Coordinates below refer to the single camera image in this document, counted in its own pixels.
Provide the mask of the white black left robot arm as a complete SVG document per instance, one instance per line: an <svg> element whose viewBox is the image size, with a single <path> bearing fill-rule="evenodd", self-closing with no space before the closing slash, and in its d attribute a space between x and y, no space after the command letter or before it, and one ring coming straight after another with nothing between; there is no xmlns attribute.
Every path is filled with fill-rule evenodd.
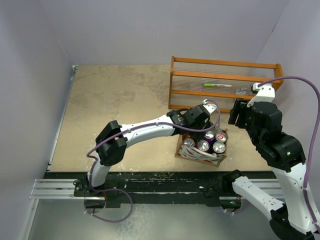
<svg viewBox="0 0 320 240"><path fill-rule="evenodd" d="M110 168L123 160L126 149L160 137L202 134L208 130L206 126L217 110L215 104L204 102L190 109L171 110L158 118L140 123L119 124L116 120L110 121L95 139L95 147L87 154L94 162L87 173L85 190L91 196L101 194Z"/></svg>

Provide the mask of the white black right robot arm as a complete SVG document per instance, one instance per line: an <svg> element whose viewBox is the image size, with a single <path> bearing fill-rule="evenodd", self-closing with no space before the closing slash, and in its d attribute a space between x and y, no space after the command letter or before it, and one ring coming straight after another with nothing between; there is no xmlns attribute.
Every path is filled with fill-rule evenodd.
<svg viewBox="0 0 320 240"><path fill-rule="evenodd" d="M239 170L222 177L218 192L244 197L267 218L279 239L313 240L320 232L319 212L311 199L305 199L306 157L300 141L282 131L282 116L274 103L251 104L238 98L228 123L247 131L256 151L277 178L284 201L261 190Z"/></svg>

